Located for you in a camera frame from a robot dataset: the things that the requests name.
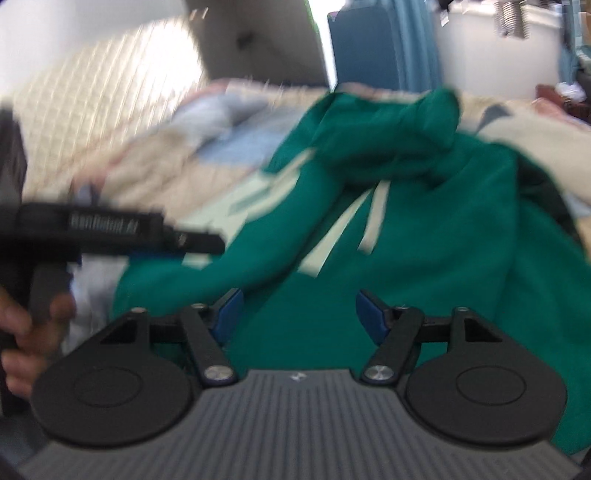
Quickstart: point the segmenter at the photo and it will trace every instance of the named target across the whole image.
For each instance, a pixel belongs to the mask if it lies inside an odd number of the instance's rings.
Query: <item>finger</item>
[[[13,395],[16,395],[17,397],[21,397],[26,400],[31,398],[33,384],[27,380],[17,377],[6,377],[6,386],[13,393]]]
[[[26,335],[32,326],[27,311],[0,287],[0,329],[14,335]]]
[[[57,351],[67,332],[67,323],[48,322],[43,325],[35,325],[35,328],[27,335],[15,335],[20,349],[37,355],[49,355]]]
[[[2,367],[7,376],[34,382],[47,370],[47,360],[39,355],[29,355],[18,350],[2,352]]]
[[[76,303],[69,293],[59,294],[50,305],[51,320],[35,325],[27,335],[16,335],[17,345],[26,352],[50,355],[56,352],[76,314]]]
[[[56,295],[49,307],[51,320],[56,322],[69,322],[76,315],[76,302],[71,293]]]

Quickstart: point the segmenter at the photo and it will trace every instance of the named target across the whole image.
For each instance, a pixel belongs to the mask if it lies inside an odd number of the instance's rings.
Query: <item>round black pad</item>
[[[179,420],[190,402],[185,374],[135,345],[82,346],[38,379],[31,398],[51,437],[99,448],[155,436]]]
[[[457,378],[456,387],[466,399],[481,405],[508,405],[525,393],[521,376],[503,367],[476,367]]]
[[[516,343],[475,342],[417,368],[406,399],[437,433],[504,447],[549,439],[566,389],[550,367]]]

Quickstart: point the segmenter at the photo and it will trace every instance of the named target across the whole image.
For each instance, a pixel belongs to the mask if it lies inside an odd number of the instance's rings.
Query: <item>gray gripper base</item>
[[[566,480],[579,470],[546,442],[506,452],[447,443],[396,393],[347,371],[251,371],[146,443],[51,443],[21,468],[29,480]]]

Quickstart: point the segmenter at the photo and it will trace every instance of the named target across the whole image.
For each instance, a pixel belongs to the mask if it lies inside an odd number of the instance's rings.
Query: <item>white container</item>
[[[529,37],[502,38],[492,2],[454,2],[449,23],[436,16],[436,36],[446,85],[475,95],[534,99],[535,86],[558,83],[560,14],[527,5]]]

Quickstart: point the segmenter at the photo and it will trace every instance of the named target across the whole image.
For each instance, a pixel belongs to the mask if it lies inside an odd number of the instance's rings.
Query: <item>green hoodie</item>
[[[591,267],[546,174],[457,133],[459,115],[449,90],[412,105],[326,96],[266,169],[273,179],[311,154],[277,204],[239,223],[226,253],[202,268],[133,262],[114,313],[172,313],[239,287],[245,310],[227,350],[241,373],[359,371],[375,350],[355,315],[360,288],[431,315],[469,306],[565,380],[555,444],[589,445]],[[422,360],[440,353],[424,348]]]

